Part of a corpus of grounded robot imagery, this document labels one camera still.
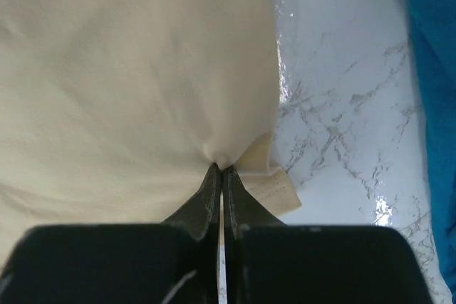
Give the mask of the yellow t shirt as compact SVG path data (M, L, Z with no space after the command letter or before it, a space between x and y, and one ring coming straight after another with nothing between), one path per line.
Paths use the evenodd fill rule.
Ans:
M299 208L278 67L270 0L1 0L1 258L41 224L162 221L211 164Z

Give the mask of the blue t shirt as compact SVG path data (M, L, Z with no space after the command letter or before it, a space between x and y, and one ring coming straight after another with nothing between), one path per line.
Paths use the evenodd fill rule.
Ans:
M455 0L408 0L439 269L455 292Z

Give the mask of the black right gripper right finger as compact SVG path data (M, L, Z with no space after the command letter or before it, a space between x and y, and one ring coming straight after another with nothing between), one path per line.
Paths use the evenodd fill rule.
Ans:
M233 166L222 173L222 196L226 239L237 239L243 226L284 226L245 189Z

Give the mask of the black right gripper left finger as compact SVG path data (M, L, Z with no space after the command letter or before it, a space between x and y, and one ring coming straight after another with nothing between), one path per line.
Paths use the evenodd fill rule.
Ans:
M212 164L197 192L162 223L185 229L195 240L218 240L221 192L222 173Z

